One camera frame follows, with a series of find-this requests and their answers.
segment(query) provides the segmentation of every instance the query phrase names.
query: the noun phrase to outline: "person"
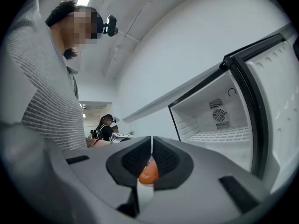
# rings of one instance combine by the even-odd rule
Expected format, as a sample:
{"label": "person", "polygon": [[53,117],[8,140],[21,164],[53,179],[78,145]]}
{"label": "person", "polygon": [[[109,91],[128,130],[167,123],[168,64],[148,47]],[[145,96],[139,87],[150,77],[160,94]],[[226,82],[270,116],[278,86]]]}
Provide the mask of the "person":
{"label": "person", "polygon": [[0,65],[9,61],[9,67],[21,70],[31,83],[20,123],[54,140],[60,149],[109,144],[103,140],[95,144],[94,139],[85,138],[74,77],[77,71],[63,60],[63,56],[75,57],[73,48],[98,38],[103,27],[94,8],[76,6],[74,0],[61,2],[46,22],[39,13],[38,0],[27,0],[2,42]]}
{"label": "person", "polygon": [[113,116],[111,114],[106,114],[100,119],[100,123],[97,130],[100,130],[103,136],[103,140],[111,141],[111,136],[113,133],[113,129],[110,127],[113,123]]}
{"label": "person", "polygon": [[92,138],[93,137],[93,130],[90,130],[90,134],[87,136],[88,138]]}

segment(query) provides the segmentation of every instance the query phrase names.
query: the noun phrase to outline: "gray striped sweater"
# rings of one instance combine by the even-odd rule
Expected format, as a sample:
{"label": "gray striped sweater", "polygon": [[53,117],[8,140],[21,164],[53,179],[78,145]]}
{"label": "gray striped sweater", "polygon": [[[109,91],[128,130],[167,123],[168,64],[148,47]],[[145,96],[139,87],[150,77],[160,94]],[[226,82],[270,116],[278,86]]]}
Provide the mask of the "gray striped sweater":
{"label": "gray striped sweater", "polygon": [[6,34],[8,56],[37,88],[21,124],[58,143],[61,149],[86,147],[74,71],[59,54],[38,0],[28,0]]}

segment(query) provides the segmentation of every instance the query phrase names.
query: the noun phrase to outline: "white ceiling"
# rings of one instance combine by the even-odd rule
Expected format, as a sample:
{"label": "white ceiling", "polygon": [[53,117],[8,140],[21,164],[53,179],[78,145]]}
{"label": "white ceiling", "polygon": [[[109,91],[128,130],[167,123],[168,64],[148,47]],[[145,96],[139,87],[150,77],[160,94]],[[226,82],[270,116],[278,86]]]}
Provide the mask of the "white ceiling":
{"label": "white ceiling", "polygon": [[93,102],[93,101],[80,101],[80,104],[85,105],[82,109],[82,113],[86,115],[87,118],[97,117],[100,119],[100,116],[107,109],[107,103],[105,102]]}
{"label": "white ceiling", "polygon": [[80,49],[79,69],[93,73],[102,72],[106,77],[116,78],[128,56],[147,32],[184,1],[90,0],[88,5],[97,9],[104,21],[108,15],[116,17],[117,27],[121,32],[114,37],[104,35],[97,40],[97,44],[88,44],[84,49]]}

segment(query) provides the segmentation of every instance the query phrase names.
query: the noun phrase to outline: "refrigerator shelf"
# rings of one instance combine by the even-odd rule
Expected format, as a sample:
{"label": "refrigerator shelf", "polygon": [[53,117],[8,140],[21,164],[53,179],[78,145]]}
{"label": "refrigerator shelf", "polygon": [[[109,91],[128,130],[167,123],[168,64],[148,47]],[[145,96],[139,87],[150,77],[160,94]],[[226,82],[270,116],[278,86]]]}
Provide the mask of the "refrigerator shelf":
{"label": "refrigerator shelf", "polygon": [[186,142],[234,142],[249,141],[248,126],[240,128],[222,129],[213,132],[198,132],[186,140]]}

